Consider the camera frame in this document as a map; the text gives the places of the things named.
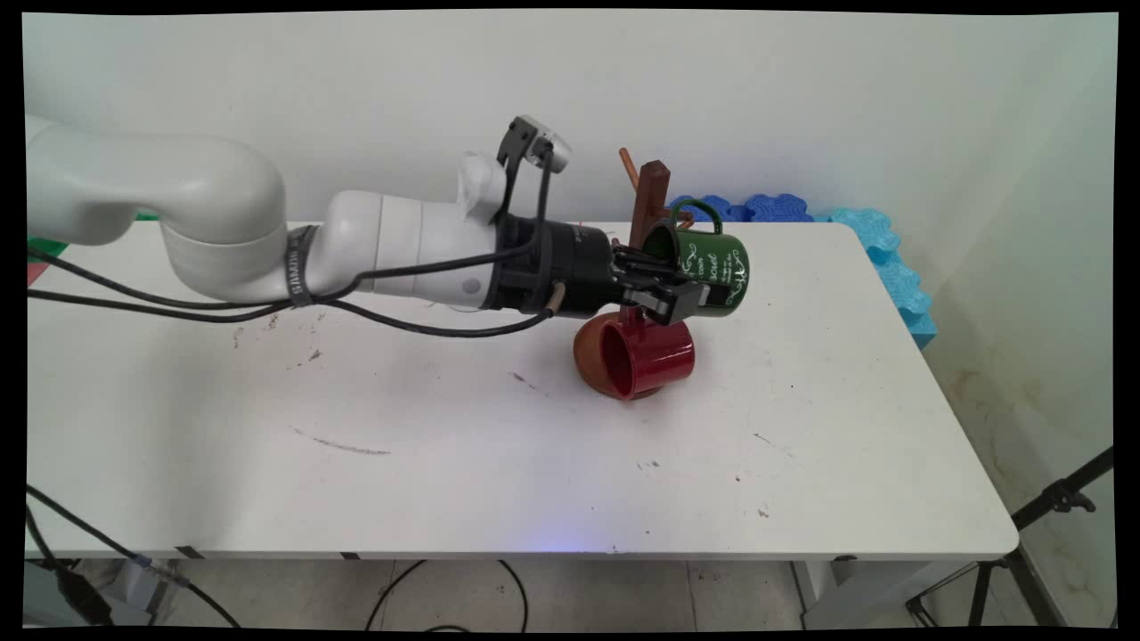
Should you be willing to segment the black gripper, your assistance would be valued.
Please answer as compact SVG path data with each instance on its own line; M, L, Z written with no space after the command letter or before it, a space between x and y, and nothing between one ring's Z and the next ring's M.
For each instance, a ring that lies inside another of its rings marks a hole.
M544 224L534 248L492 267L484 308L536 315L554 295L557 282L565 285L557 316L591 318L606 305L622 303L638 307L661 326L689 317L712 318L712 309L705 305L712 289L703 281L681 279L675 263L638 248L611 248L598 228L561 222Z

